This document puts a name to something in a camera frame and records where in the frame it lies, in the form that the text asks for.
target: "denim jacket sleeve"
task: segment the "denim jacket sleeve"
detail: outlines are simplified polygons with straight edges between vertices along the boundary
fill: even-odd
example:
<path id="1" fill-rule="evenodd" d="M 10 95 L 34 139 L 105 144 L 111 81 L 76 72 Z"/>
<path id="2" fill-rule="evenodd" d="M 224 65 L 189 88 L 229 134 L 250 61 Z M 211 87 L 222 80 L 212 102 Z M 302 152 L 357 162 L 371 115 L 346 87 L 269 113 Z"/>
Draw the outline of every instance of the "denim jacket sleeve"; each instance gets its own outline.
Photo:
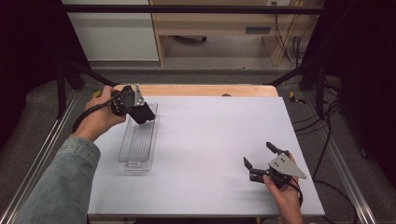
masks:
<path id="1" fill-rule="evenodd" d="M 85 223 L 99 148 L 84 138 L 69 138 L 38 180 L 16 223 Z"/>

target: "black pole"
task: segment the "black pole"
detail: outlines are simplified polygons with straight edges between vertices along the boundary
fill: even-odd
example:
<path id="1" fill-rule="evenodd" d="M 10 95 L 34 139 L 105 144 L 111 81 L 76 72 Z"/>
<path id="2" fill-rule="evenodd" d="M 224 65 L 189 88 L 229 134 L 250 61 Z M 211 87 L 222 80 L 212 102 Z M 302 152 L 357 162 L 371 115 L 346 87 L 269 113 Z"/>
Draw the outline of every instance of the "black pole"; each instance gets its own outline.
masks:
<path id="1" fill-rule="evenodd" d="M 91 70 L 91 68 L 85 67 L 84 65 L 81 65 L 81 64 L 79 64 L 79 63 L 77 63 L 77 62 L 75 62 L 75 61 L 71 61 L 71 60 L 70 60 L 70 61 L 69 61 L 69 64 L 70 64 L 73 68 L 75 68 L 76 70 L 78 70 L 79 72 L 84 73 L 84 74 L 86 74 L 86 75 L 88 75 L 88 76 L 90 76 L 90 77 L 93 77 L 94 79 L 96 79 L 96 80 L 102 82 L 104 85 L 111 86 L 111 87 L 115 87 L 115 86 L 117 86 L 117 85 L 120 85 L 120 83 L 112 82 L 112 81 L 108 80 L 107 78 L 102 77 L 102 76 L 100 76 L 99 74 L 96 74 L 95 72 L 93 72 L 93 71 Z"/>
<path id="2" fill-rule="evenodd" d="M 276 86 L 284 83 L 285 81 L 291 79 L 292 77 L 304 74 L 307 71 L 307 69 L 311 68 L 312 64 L 313 64 L 312 62 L 306 62 L 306 63 L 302 64 L 301 66 L 296 67 L 292 71 L 289 71 L 286 75 L 283 75 L 282 77 L 279 77 L 276 80 L 274 80 L 270 83 L 263 84 L 263 85 L 271 85 L 271 86 L 276 87 Z"/>
<path id="3" fill-rule="evenodd" d="M 62 5 L 42 6 L 47 10 L 84 13 L 215 13 L 215 14 L 301 14 L 334 13 L 339 8 L 325 7 L 251 7 L 202 5 Z"/>

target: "person's right hand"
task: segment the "person's right hand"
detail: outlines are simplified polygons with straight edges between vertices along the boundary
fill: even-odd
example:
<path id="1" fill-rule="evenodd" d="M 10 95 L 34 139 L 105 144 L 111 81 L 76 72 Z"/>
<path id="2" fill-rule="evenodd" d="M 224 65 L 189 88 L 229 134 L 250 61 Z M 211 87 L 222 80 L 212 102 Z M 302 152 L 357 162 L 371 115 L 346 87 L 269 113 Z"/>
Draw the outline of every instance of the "person's right hand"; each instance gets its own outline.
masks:
<path id="1" fill-rule="evenodd" d="M 295 163 L 295 159 L 293 158 L 291 153 L 289 157 Z M 278 189 L 274 181 L 269 176 L 265 175 L 263 178 L 265 186 L 274 196 L 277 210 L 282 217 L 283 223 L 304 223 L 303 216 L 301 215 L 300 211 L 300 203 L 297 190 L 289 185 L 284 185 L 281 189 Z M 290 183 L 296 185 L 294 180 L 291 180 Z"/>
<path id="2" fill-rule="evenodd" d="M 85 109 L 89 109 L 95 105 L 103 104 L 111 98 L 111 92 L 114 89 L 109 86 L 104 86 L 100 97 L 92 98 L 86 105 Z M 100 135 L 107 132 L 116 124 L 123 123 L 126 120 L 125 116 L 116 116 L 111 111 L 111 106 L 104 106 L 98 110 L 93 111 L 87 118 L 85 118 L 78 126 L 77 130 L 69 137 L 83 137 L 92 142 Z"/>

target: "white cabinet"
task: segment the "white cabinet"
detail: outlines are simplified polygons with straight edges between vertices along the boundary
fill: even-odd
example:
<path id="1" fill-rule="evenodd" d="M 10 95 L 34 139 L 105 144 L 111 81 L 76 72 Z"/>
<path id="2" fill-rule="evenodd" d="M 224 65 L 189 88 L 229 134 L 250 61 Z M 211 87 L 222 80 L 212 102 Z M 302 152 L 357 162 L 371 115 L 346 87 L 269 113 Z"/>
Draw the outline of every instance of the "white cabinet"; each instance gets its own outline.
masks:
<path id="1" fill-rule="evenodd" d="M 63 0 L 66 4 L 148 5 L 147 0 Z M 90 62 L 158 61 L 150 14 L 69 13 Z"/>

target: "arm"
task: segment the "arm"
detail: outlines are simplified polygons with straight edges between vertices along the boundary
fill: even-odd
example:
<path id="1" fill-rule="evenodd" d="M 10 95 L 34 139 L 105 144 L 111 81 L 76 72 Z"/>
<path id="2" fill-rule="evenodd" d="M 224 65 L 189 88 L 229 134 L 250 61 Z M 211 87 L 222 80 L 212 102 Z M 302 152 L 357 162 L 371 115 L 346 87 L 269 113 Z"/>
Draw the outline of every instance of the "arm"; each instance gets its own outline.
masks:
<path id="1" fill-rule="evenodd" d="M 291 153 L 290 159 L 295 162 Z M 270 177 L 265 175 L 263 178 L 265 186 L 274 196 L 277 210 L 283 222 L 285 224 L 304 224 L 297 190 L 290 186 L 284 186 L 279 190 Z"/>
<path id="2" fill-rule="evenodd" d="M 86 109 L 105 102 L 112 88 L 87 103 Z M 16 223 L 85 223 L 92 180 L 100 158 L 93 143 L 125 117 L 113 115 L 105 106 L 85 118 L 55 155 L 22 206 Z"/>

